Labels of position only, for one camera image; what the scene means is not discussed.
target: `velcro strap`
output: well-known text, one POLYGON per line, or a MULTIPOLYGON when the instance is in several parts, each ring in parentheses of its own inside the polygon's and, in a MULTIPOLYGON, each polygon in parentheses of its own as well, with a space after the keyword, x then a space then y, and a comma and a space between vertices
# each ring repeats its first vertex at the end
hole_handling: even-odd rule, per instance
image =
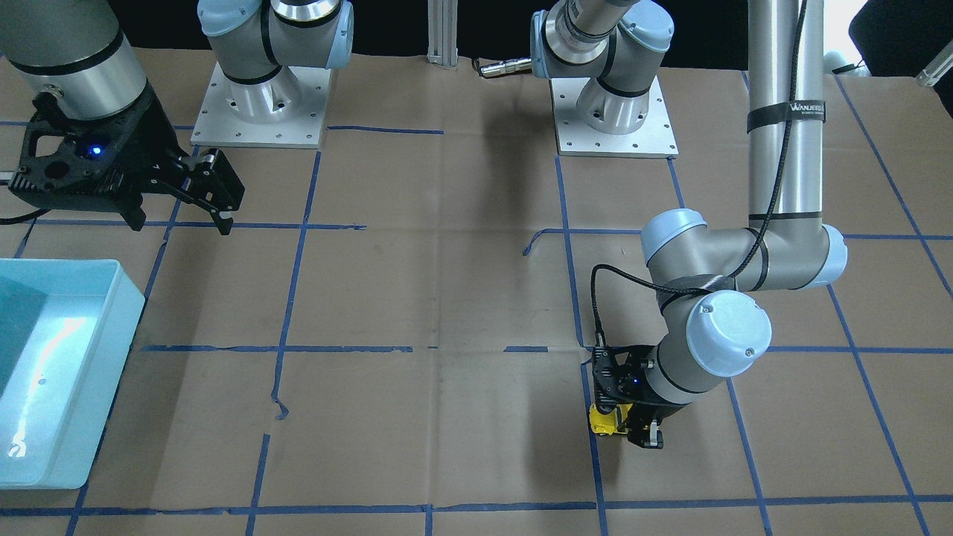
POLYGON ((826 121, 827 108, 822 100, 792 100, 758 108, 748 114, 748 133, 784 121, 826 121))

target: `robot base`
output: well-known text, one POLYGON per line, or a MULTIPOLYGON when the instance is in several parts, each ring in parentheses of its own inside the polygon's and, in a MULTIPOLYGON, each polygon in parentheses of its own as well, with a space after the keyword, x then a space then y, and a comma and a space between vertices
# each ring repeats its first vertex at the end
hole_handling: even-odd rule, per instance
POLYGON ((218 64, 195 120, 192 144, 211 147, 274 147, 319 149, 324 134, 331 71, 291 67, 301 83, 303 98, 295 114, 277 123, 249 123, 236 115, 228 101, 228 80, 218 64))
POLYGON ((597 131, 579 116, 576 101, 588 81, 588 78, 554 78, 550 81, 560 155, 667 158, 679 154, 658 78, 649 90, 649 113, 645 122, 637 131, 622 135, 597 131))

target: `light blue tray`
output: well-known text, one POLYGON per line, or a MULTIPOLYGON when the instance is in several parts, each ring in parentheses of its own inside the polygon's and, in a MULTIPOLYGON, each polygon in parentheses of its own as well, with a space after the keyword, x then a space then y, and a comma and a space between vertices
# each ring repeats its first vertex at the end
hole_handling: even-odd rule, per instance
POLYGON ((87 480, 144 302, 115 260, 0 258, 0 489, 87 480))

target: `metal base plate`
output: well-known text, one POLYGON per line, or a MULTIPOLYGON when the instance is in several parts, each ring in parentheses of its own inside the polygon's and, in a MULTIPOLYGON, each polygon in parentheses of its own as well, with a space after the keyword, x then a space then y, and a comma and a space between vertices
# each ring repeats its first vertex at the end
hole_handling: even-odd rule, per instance
POLYGON ((214 147, 277 147, 318 149, 324 134, 331 71, 313 67, 291 67, 301 83, 301 102, 295 113, 277 123, 248 123, 232 110, 228 101, 228 80, 218 64, 195 120, 192 144, 214 147))
POLYGON ((631 134, 612 135, 590 127, 576 112, 576 101, 588 78, 555 78, 553 114, 560 155, 667 158, 679 154, 659 79, 649 90, 649 113, 641 128, 631 134))

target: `blue joint cap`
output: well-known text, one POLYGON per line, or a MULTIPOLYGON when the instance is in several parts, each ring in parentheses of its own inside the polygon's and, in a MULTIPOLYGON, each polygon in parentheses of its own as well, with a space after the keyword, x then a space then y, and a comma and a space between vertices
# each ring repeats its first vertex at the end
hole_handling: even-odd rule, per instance
POLYGON ((351 2, 344 2, 337 19, 335 41, 328 54, 328 69, 342 69, 351 63, 351 47, 355 40, 355 17, 351 2))
POLYGON ((260 0, 199 0, 202 33, 218 37, 245 24, 261 7, 260 0))
POLYGON ((546 11, 533 13, 533 21, 530 23, 530 58, 533 60, 533 76, 536 78, 549 78, 549 72, 546 70, 546 44, 542 42, 542 26, 545 23, 546 11))
POLYGON ((815 288, 829 285, 836 281, 844 269, 847 267, 847 244, 843 243, 843 235, 834 227, 824 224, 824 231, 827 231, 827 259, 824 265, 811 282, 802 288, 815 288))
POLYGON ((675 33, 672 16, 651 0, 637 2, 622 15, 619 25, 643 47, 655 52, 667 52, 675 33))
POLYGON ((705 372, 731 378, 744 372, 771 344, 771 320, 751 297, 719 290, 700 299, 688 315, 685 337, 705 372))
POLYGON ((649 265, 649 260, 662 246, 699 225, 708 223, 701 214, 691 209, 674 209, 653 217, 645 225, 645 229, 642 229, 642 255, 645 256, 645 265, 649 265))

